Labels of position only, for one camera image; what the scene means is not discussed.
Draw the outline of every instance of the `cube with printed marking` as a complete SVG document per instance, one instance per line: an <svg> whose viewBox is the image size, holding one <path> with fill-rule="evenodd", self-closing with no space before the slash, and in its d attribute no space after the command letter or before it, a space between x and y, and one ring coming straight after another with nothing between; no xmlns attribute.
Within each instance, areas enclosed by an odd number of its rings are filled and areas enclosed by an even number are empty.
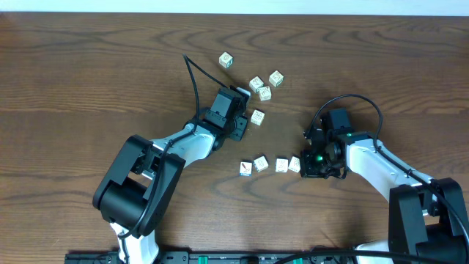
<svg viewBox="0 0 469 264"><path fill-rule="evenodd" d="M249 81L249 87L255 92L259 92L259 88L264 86L264 82L259 78L259 76L254 77L251 81Z"/></svg>
<svg viewBox="0 0 469 264"><path fill-rule="evenodd" d="M290 161L290 165L288 166L288 169L292 170L293 172L299 172L301 169L300 159L297 157L292 157L292 160Z"/></svg>
<svg viewBox="0 0 469 264"><path fill-rule="evenodd" d="M269 163L267 163L267 160L265 159L265 157L262 156L254 160L254 167L256 168L257 172L261 172L264 169L269 167Z"/></svg>
<svg viewBox="0 0 469 264"><path fill-rule="evenodd" d="M270 100L272 98L270 87L259 88L259 97L261 98L261 100Z"/></svg>
<svg viewBox="0 0 469 264"><path fill-rule="evenodd" d="M264 120L264 116L265 114L262 113L261 111L254 110L254 113L252 113L252 116L251 116L251 122L253 122L256 125L261 125L262 121Z"/></svg>
<svg viewBox="0 0 469 264"><path fill-rule="evenodd" d="M221 54L220 58L218 59L218 62L225 69L228 69L229 66L233 64L233 57L229 55L228 52L224 52L223 54Z"/></svg>
<svg viewBox="0 0 469 264"><path fill-rule="evenodd" d="M288 160L286 158L277 158L276 172L287 172Z"/></svg>
<svg viewBox="0 0 469 264"><path fill-rule="evenodd" d="M269 82L274 86L277 87L284 81L284 76L278 71L274 71L272 74L270 74L269 77Z"/></svg>
<svg viewBox="0 0 469 264"><path fill-rule="evenodd" d="M240 175L241 176L251 176L252 175L252 163L251 162L241 162Z"/></svg>

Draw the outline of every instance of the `brown wooden surface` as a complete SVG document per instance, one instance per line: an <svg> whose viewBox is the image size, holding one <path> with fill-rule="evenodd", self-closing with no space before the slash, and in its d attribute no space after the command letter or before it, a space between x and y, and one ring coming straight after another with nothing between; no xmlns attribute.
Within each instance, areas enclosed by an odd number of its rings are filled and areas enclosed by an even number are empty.
<svg viewBox="0 0 469 264"><path fill-rule="evenodd" d="M234 64L224 70L218 57ZM333 96L369 96L381 139L423 172L452 177L469 201L469 18L4 13L0 15L0 263L61 263L105 251L115 234L92 195L123 142L172 134L194 113L187 53L226 84L285 75L241 142L186 168L162 245L193 250L301 250L386 238L388 205L365 180L275 173ZM217 85L196 73L203 106ZM353 99L355 127L376 113ZM242 159L270 167L237 175Z"/></svg>

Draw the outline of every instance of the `black cable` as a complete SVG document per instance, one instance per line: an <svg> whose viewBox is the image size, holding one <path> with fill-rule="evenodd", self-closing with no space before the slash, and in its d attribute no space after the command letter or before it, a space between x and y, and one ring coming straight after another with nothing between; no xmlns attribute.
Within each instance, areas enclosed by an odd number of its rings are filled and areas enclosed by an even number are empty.
<svg viewBox="0 0 469 264"><path fill-rule="evenodd" d="M315 250L315 249L317 249L317 248L319 248L319 247L320 247L320 248L327 249L327 246L317 245L317 246L314 246L314 247L310 250L310 252L312 252L313 250ZM310 256L310 257L309 257L309 262L310 262L311 264L316 264L315 261L317 261L317 260L313 260L313 257L315 257L315 256ZM332 256L332 258L334 259L334 261L336 262L336 264L340 264L340 262L336 259L335 256Z"/></svg>
<svg viewBox="0 0 469 264"><path fill-rule="evenodd" d="M275 264L285 264L293 260L310 258L310 257L327 257L327 256L340 256L340 257L385 257L393 260L401 261L416 261L418 263L431 263L431 264L453 264L441 260L433 260L426 257L418 257L411 254L402 254L395 252L379 252L368 250L349 250L349 249L327 249L327 250L314 250L311 252L294 254L285 257Z"/></svg>
<svg viewBox="0 0 469 264"><path fill-rule="evenodd" d="M122 250L124 252L124 263L128 264L129 263L129 252L127 251L127 246L125 245L125 239L121 239L122 243Z"/></svg>
<svg viewBox="0 0 469 264"><path fill-rule="evenodd" d="M412 170L409 170L405 167L403 167L401 164L399 164L397 161L395 161L394 159L392 159L391 157L387 156L383 150L381 150L381 146L378 146L377 144L377 138L378 138L378 135L381 131L381 128L383 126L383 114L381 113L381 110L380 108L370 99L362 96L362 95L356 95L356 94L347 94L347 95L340 95L336 98L333 98L331 100L329 100L327 103L325 103L323 106L321 106L321 108L319 108L319 110L316 112L316 114L314 115L314 118L313 120L311 121L311 124L309 126L309 131L311 131L311 129L314 127L314 123L317 119L317 117L320 115L320 112L327 106L329 105L330 103L334 102L335 100L338 100L340 98L345 98L345 97L355 97L355 98L360 98L360 99L363 99L365 101L367 101L368 103L372 104L373 107L376 109L377 113L378 113L378 116L380 118L379 122L378 122L378 128L376 130L376 133L374 134L373 136L373 146L374 148L377 150L377 152L379 154L381 154L386 160L388 160L389 162L391 162L394 166L396 166L398 169L401 169L403 172L407 173L412 179L414 180L417 180L419 183L421 183L421 185L425 188L427 188L432 194L434 194L436 197L437 197L437 200L439 202L441 202L442 205L444 205L446 207L446 209L448 210L448 212L456 219L458 225L461 227L463 233L464 233L464 239L465 239L465 245L466 245L466 256L467 257L467 260L466 260L466 263L469 263L469 234L468 234L468 229L466 228L466 226L462 223L462 220L461 220L461 217L459 217L459 215L457 214L457 212L455 211L455 209L451 206L451 204L448 202L448 200L445 199L445 197L443 197L443 195L441 195L440 193L438 193L438 191L436 189L434 189L430 184L428 184L427 182L425 182L425 180L422 180L419 176L413 174Z"/></svg>
<svg viewBox="0 0 469 264"><path fill-rule="evenodd" d="M196 117L197 117L197 119L196 119L196 124L194 125L194 127L192 129L192 132L196 132L197 124L199 123L199 115L200 115L199 92L197 91L196 79L193 77L192 69L191 69L191 66L189 65L190 59L185 54L182 54L182 57L184 58L185 65L188 67L189 75L191 76L192 85L193 85L193 93L196 96ZM194 66L196 66L197 69L202 71L202 69L200 69L200 67L197 66L195 63L192 62L192 64Z"/></svg>
<svg viewBox="0 0 469 264"><path fill-rule="evenodd" d="M195 62L193 62L191 59L189 59L185 54L183 54L183 56L185 56L185 58L187 58L187 60L194 66L197 68L197 70L200 70L201 73L205 74L208 78L211 78L212 81L220 84L222 87L225 87L225 88L228 88L224 83L222 83L221 81L217 80L216 78L212 77L210 74L208 74L205 70L203 70L202 68L200 68Z"/></svg>

